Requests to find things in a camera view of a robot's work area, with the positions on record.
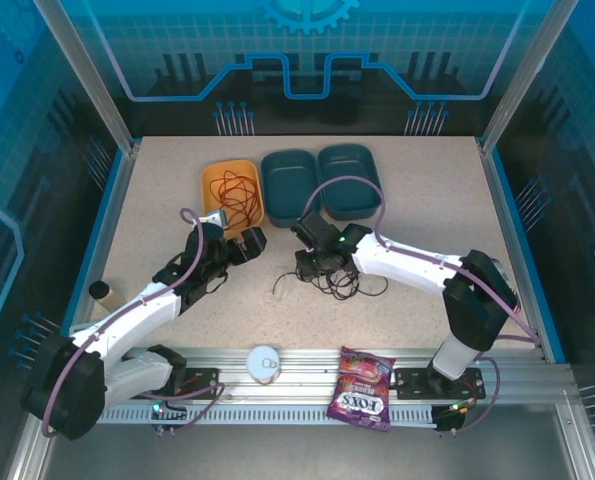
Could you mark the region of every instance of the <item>black cylindrical cap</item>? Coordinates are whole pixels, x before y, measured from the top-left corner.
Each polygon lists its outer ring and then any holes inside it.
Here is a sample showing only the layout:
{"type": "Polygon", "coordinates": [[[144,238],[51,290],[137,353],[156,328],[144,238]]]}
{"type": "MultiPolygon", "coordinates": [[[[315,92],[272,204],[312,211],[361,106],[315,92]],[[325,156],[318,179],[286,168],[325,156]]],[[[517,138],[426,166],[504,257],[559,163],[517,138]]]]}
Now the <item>black cylindrical cap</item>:
{"type": "Polygon", "coordinates": [[[95,300],[101,300],[106,295],[108,295],[109,292],[110,287],[102,280],[97,280],[96,282],[91,283],[90,287],[88,287],[88,293],[95,300]]]}

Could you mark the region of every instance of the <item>speckled tabletop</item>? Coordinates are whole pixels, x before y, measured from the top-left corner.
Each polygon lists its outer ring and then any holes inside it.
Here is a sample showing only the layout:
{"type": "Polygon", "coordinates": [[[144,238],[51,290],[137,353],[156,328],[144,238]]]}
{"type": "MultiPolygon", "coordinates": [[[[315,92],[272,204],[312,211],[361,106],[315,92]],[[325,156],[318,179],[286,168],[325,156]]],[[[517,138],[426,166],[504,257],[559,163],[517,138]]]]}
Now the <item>speckled tabletop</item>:
{"type": "MultiPolygon", "coordinates": [[[[259,165],[268,153],[302,148],[317,154],[338,143],[359,143],[373,153],[388,211],[383,234],[442,253],[477,249],[498,258],[512,276],[508,253],[472,137],[149,137],[144,138],[112,243],[104,280],[133,298],[175,254],[188,225],[181,207],[201,210],[200,175],[210,163],[247,158],[259,165]]],[[[372,226],[373,219],[362,222],[372,226]]],[[[229,271],[228,282],[142,345],[249,348],[434,348],[449,333],[443,302],[395,282],[376,298],[339,302],[288,277],[303,248],[289,230],[265,221],[266,251],[229,271]]],[[[379,288],[379,278],[365,280],[379,288]]],[[[93,319],[105,312],[98,306],[93,319]]],[[[512,321],[504,333],[521,331],[512,321]]],[[[500,342],[502,347],[525,344],[500,342]]]]}

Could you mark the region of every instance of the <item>snack bag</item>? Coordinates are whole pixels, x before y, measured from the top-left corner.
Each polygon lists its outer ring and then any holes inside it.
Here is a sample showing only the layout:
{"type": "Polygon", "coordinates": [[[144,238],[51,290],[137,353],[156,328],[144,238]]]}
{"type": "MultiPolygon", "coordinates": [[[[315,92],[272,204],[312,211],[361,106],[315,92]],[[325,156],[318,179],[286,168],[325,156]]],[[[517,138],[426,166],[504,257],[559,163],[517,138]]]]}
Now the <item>snack bag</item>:
{"type": "Polygon", "coordinates": [[[327,415],[335,420],[390,430],[388,388],[395,360],[341,347],[339,377],[327,415]]]}

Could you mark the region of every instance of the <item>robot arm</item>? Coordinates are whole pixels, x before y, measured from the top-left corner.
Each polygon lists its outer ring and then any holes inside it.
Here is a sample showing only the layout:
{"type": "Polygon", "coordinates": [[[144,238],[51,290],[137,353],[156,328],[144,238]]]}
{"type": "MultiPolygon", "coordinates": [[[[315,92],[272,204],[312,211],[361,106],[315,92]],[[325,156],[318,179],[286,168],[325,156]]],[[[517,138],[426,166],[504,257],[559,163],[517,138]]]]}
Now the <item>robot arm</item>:
{"type": "Polygon", "coordinates": [[[349,224],[343,232],[310,212],[292,227],[307,247],[295,253],[298,275],[306,281],[345,270],[380,275],[441,296],[451,334],[428,366],[428,383],[441,396],[457,381],[480,352],[489,350],[507,314],[488,295],[444,263],[460,265],[491,287],[511,308],[517,298],[495,262],[472,250],[467,256],[425,252],[386,240],[390,247],[434,257],[437,264],[384,248],[367,227],[349,224]]]}
{"type": "Polygon", "coordinates": [[[201,252],[198,251],[198,232],[194,228],[184,251],[168,262],[137,297],[69,338],[54,334],[42,342],[22,392],[22,408],[38,418],[44,416],[58,376],[91,335],[99,338],[74,363],[57,395],[50,417],[50,425],[65,437],[81,437],[95,425],[104,409],[140,393],[176,394],[186,380],[186,360],[183,357],[161,345],[127,358],[130,350],[154,329],[174,320],[209,293],[207,287],[212,281],[226,281],[229,266],[256,258],[266,246],[266,238],[257,227],[242,232],[243,242],[226,241],[223,213],[201,220],[204,233],[201,252]],[[163,295],[144,301],[144,298],[181,278],[197,255],[200,256],[199,263],[184,282],[163,295]],[[97,333],[122,310],[125,314],[102,334],[97,333]]]}

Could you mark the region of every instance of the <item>glass panel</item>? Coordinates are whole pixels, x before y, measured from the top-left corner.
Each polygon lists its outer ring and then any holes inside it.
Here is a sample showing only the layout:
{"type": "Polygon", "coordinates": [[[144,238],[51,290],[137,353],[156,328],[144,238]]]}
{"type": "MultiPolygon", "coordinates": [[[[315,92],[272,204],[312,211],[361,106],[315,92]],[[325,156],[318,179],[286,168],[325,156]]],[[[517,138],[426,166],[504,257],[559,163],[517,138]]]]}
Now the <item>glass panel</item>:
{"type": "Polygon", "coordinates": [[[64,319],[114,154],[32,2],[0,2],[0,478],[36,342],[55,329],[41,317],[64,319]]]}
{"type": "Polygon", "coordinates": [[[551,0],[66,0],[134,135],[481,134],[551,0]]]}
{"type": "Polygon", "coordinates": [[[595,363],[595,2],[577,6],[498,149],[564,353],[595,363]]]}

